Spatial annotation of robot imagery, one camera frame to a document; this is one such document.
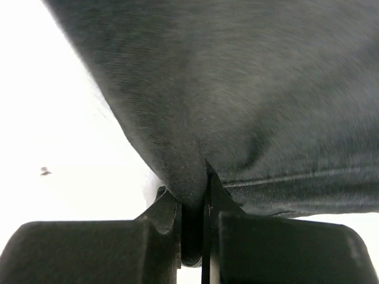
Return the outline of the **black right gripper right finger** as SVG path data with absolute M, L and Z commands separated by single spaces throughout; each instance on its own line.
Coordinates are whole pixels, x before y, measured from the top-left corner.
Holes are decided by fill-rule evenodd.
M 207 166 L 202 283 L 377 283 L 353 229 L 284 214 L 247 214 Z

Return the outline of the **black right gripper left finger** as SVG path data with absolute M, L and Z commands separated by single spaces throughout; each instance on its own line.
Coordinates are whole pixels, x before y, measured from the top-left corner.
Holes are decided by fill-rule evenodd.
M 175 283 L 181 211 L 164 192 L 134 220 L 26 223 L 1 254 L 1 282 Z

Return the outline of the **black garment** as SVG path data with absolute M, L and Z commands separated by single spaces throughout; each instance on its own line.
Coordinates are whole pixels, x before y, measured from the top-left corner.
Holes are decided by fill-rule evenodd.
M 258 215 L 378 211 L 377 1 L 48 1 L 184 204 L 205 167 Z

